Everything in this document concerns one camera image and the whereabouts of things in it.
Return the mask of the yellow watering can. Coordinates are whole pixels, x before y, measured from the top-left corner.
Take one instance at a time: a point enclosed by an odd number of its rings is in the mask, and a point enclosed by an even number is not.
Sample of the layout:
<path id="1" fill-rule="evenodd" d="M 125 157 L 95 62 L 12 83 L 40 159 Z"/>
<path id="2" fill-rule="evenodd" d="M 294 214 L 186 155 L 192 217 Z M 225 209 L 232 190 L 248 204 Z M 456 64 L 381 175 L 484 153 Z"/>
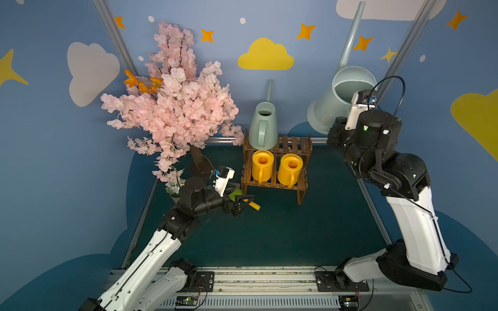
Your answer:
<path id="1" fill-rule="evenodd" d="M 303 160 L 296 154 L 286 154 L 280 160 L 278 170 L 278 181 L 291 189 L 298 181 L 299 175 L 303 168 Z"/>
<path id="2" fill-rule="evenodd" d="M 274 164 L 273 153 L 260 150 L 252 156 L 252 177 L 261 185 L 272 177 L 272 169 Z"/>

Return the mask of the large mint green watering can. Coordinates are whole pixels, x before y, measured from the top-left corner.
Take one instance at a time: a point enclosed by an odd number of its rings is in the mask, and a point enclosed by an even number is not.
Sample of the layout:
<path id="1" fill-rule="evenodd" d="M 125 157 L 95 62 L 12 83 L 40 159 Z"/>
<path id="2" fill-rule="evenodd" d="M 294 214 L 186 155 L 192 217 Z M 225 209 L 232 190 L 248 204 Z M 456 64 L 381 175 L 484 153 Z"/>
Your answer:
<path id="1" fill-rule="evenodd" d="M 308 107 L 307 120 L 310 126 L 319 133 L 329 133 L 337 117 L 347 117 L 349 115 L 351 100 L 356 92 L 373 88 L 377 84 L 375 77 L 367 69 L 348 65 L 365 5 L 364 1 L 358 4 L 331 85 L 323 96 L 312 102 Z"/>

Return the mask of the small mint green watering can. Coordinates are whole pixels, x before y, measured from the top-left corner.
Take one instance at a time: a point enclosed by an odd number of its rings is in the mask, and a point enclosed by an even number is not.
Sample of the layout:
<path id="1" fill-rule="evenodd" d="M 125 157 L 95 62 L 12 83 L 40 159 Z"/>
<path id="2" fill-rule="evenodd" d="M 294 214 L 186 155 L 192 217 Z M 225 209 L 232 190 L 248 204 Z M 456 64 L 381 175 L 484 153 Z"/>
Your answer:
<path id="1" fill-rule="evenodd" d="M 273 149 L 278 142 L 276 107 L 271 103 L 273 80 L 268 82 L 267 100 L 260 102 L 250 124 L 248 139 L 256 150 Z"/>

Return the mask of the brown wooden slatted shelf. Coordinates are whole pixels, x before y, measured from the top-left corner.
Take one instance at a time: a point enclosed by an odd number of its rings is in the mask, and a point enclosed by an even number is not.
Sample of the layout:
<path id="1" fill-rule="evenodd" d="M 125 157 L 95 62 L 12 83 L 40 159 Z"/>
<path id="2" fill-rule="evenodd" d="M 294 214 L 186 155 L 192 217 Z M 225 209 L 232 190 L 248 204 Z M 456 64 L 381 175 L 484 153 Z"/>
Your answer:
<path id="1" fill-rule="evenodd" d="M 256 180 L 252 175 L 253 166 L 255 164 L 253 155 L 258 150 L 250 145 L 248 137 L 249 134 L 246 132 L 243 143 L 244 165 L 241 177 L 241 189 L 243 194 L 247 194 L 248 187 L 295 190 L 297 192 L 297 204 L 301 205 L 308 189 L 306 168 L 313 151 L 311 137 L 278 137 L 279 140 L 277 145 L 269 150 L 274 157 L 273 161 L 269 161 L 272 165 L 271 177 L 267 181 L 262 182 Z M 294 181 L 294 185 L 291 187 L 281 183 L 278 179 L 281 158 L 288 154 L 299 157 L 303 162 L 299 175 L 294 179 L 291 178 L 291 181 Z"/>

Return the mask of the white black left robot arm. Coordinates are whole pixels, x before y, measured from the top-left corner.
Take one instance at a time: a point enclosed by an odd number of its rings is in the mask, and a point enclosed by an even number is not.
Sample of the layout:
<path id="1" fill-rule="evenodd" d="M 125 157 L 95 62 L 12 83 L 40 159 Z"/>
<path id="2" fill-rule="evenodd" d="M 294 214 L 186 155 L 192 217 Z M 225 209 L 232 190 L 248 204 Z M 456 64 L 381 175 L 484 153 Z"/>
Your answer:
<path id="1" fill-rule="evenodd" d="M 167 273 L 156 282 L 157 275 L 167 260 L 198 228 L 200 216 L 223 210 L 240 215 L 254 200 L 253 195 L 234 198 L 227 187 L 236 190 L 238 183 L 228 178 L 219 179 L 220 188 L 207 185 L 200 177 L 191 177 L 180 188 L 177 204 L 163 216 L 148 245 L 126 272 L 99 298 L 88 298 L 81 310 L 155 310 L 161 302 L 180 290 L 195 286 L 197 267 L 184 259 L 171 264 Z"/>

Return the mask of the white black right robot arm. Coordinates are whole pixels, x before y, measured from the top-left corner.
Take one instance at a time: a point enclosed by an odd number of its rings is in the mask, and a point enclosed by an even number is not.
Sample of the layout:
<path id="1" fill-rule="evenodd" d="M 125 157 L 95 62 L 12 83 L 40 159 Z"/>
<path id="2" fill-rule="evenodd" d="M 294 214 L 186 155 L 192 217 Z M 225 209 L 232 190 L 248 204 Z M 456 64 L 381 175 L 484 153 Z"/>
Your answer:
<path id="1" fill-rule="evenodd" d="M 459 258 L 448 250 L 434 212 L 424 161 L 396 151 L 402 121 L 386 111 L 368 110 L 338 117 L 328 145 L 341 147 L 354 175 L 375 185 L 394 212 L 402 238 L 370 255 L 345 259 L 335 270 L 340 286 L 386 277 L 392 282 L 441 291 L 446 270 Z"/>

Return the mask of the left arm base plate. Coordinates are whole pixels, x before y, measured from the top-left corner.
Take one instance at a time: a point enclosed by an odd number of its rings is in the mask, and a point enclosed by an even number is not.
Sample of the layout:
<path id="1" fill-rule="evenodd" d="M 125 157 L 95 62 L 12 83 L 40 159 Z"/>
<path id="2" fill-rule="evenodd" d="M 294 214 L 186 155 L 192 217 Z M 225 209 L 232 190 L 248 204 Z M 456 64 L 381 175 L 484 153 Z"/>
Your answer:
<path id="1" fill-rule="evenodd" d="M 215 281 L 215 272 L 200 271 L 188 277 L 187 282 L 181 292 L 212 292 Z"/>

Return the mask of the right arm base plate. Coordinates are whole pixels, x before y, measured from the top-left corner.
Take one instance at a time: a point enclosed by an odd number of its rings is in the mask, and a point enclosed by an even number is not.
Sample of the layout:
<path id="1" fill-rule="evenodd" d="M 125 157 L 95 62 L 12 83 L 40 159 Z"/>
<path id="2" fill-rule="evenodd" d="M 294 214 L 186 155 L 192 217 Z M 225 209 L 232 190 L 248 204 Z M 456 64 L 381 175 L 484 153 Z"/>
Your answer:
<path id="1" fill-rule="evenodd" d="M 335 272 L 315 272 L 316 286 L 319 292 L 369 292 L 366 281 L 353 282 L 347 277 L 336 276 Z"/>

